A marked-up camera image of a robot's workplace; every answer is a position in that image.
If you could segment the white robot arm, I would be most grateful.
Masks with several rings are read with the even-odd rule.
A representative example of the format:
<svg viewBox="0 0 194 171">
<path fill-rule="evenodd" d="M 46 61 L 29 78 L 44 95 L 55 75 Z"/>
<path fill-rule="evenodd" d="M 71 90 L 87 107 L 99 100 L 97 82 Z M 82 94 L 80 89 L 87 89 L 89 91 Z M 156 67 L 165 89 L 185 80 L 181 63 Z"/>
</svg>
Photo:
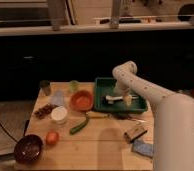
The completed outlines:
<svg viewBox="0 0 194 171">
<path fill-rule="evenodd" d="M 115 91 L 135 91 L 148 100 L 154 116 L 153 171 L 194 171 L 194 99 L 136 75 L 133 61 L 112 70 Z"/>
</svg>

